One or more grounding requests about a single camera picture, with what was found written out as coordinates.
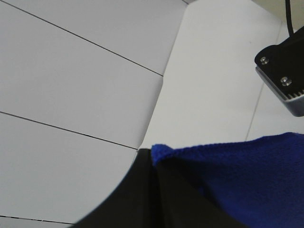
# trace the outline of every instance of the white table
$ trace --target white table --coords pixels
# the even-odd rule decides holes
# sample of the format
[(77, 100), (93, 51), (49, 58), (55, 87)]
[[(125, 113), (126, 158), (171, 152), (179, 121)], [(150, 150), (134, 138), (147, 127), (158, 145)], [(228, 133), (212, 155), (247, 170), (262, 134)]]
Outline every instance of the white table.
[(287, 37), (285, 25), (251, 1), (190, 4), (141, 148), (304, 133), (304, 117), (293, 117), (255, 72), (256, 54)]
[(75, 223), (115, 189), (143, 141), (186, 7), (0, 1), (1, 228)]

